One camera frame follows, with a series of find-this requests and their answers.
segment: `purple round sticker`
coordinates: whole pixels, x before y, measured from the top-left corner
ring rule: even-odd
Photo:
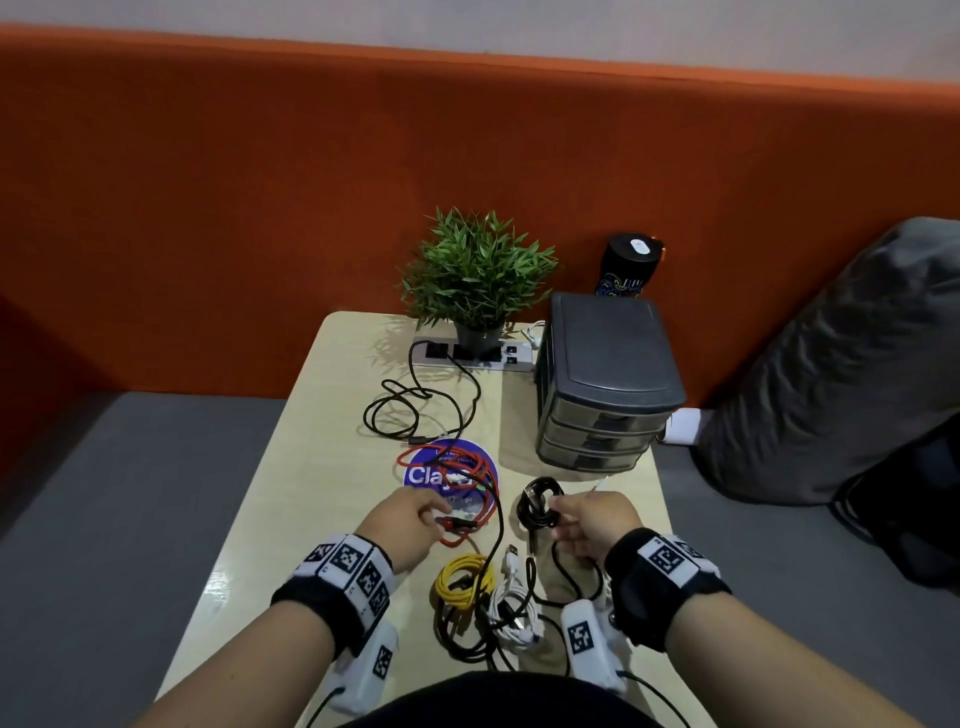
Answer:
[[[450,443],[449,439],[437,440],[434,445],[445,448]],[[410,458],[410,467],[403,474],[403,484],[414,488],[430,488],[444,497],[450,504],[453,513],[450,514],[456,518],[475,519],[483,511],[484,491],[482,487],[464,488],[463,490],[454,490],[451,485],[466,485],[470,482],[468,477],[459,473],[449,473],[444,467],[444,463],[449,463],[453,468],[459,470],[472,470],[476,464],[475,458],[483,458],[490,464],[490,470],[496,478],[496,466],[493,463],[487,451],[470,440],[460,439],[457,441],[457,449],[464,450],[470,455],[448,453],[443,463],[436,465],[424,465],[437,456],[438,450],[433,448],[424,448],[414,453]]]

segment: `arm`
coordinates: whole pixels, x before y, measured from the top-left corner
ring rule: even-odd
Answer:
[[[603,564],[642,527],[621,493],[551,499],[561,548]],[[727,594],[695,595],[673,617],[666,652],[721,728],[918,728],[920,723]]]
[[[431,508],[450,511],[434,491],[400,488],[355,533],[377,544],[394,572],[409,571],[444,533]],[[164,694],[132,728],[289,728],[333,657],[326,622],[296,601],[280,601]]]

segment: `gray plant pot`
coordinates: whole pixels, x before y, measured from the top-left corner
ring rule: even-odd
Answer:
[[[503,335],[503,324],[489,331],[474,331],[462,324],[454,323],[457,329],[457,343],[478,359],[491,349],[496,349]]]

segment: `person's left arm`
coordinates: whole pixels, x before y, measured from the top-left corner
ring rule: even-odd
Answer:
[[[354,532],[377,545],[395,573],[409,571],[443,535],[431,508],[449,506],[428,489],[400,488]],[[335,635],[298,601],[278,601],[182,682],[132,728],[289,728],[334,658]]]

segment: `paper roll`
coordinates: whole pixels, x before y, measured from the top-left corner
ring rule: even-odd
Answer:
[[[665,445],[696,445],[712,415],[712,409],[681,407],[666,421],[660,441]]]

